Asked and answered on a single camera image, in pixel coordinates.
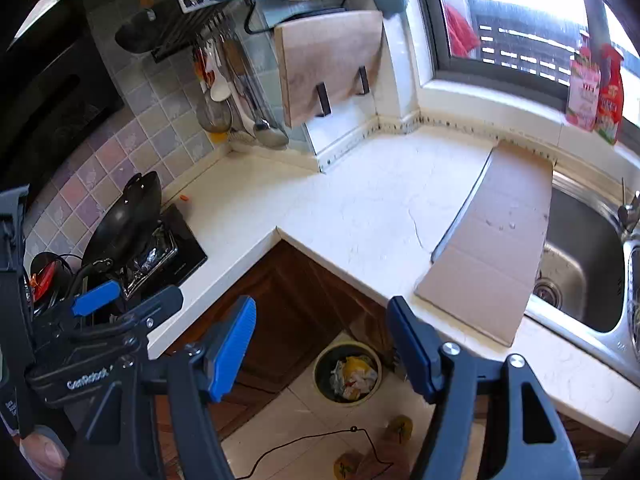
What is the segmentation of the person's left hand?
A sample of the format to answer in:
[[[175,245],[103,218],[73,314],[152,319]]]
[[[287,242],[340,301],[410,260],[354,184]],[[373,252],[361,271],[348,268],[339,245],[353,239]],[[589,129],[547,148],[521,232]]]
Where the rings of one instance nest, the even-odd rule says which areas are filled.
[[[62,479],[68,451],[61,442],[33,432],[20,441],[20,450],[39,479]]]

